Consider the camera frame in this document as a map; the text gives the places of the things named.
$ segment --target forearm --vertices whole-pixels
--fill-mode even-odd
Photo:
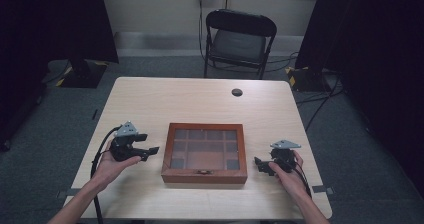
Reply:
[[[330,223],[306,193],[294,197],[294,201],[302,212],[307,224]]]
[[[103,187],[96,180],[90,180],[48,223],[77,223],[88,205],[101,190],[103,190]]]

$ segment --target box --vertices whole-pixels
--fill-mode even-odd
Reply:
[[[243,125],[170,123],[162,179],[165,183],[244,184]]]

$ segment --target person's left hand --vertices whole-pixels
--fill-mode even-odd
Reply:
[[[131,157],[122,162],[116,161],[109,152],[110,143],[111,141],[108,142],[106,151],[103,153],[99,166],[92,178],[92,180],[96,180],[100,185],[100,191],[104,190],[109,183],[114,181],[125,168],[141,161],[141,157],[139,156]]]

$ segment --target wooden table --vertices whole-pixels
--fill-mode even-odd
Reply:
[[[235,97],[234,88],[243,91]],[[104,218],[163,220],[301,219],[290,196],[274,177],[258,172],[254,157],[270,160],[270,144],[285,139],[302,147],[310,186],[322,185],[292,92],[283,81],[121,77],[115,82],[72,188],[90,176],[91,162],[106,134],[131,120],[145,142],[159,146],[147,162],[127,168],[99,194]],[[161,168],[170,122],[243,124],[248,178],[244,185],[165,184]],[[325,192],[313,200],[329,218]],[[83,218],[96,218],[92,204]]]

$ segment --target chair backrest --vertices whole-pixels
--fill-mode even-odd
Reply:
[[[206,26],[230,32],[274,37],[277,26],[268,17],[228,9],[212,11],[206,17]]]

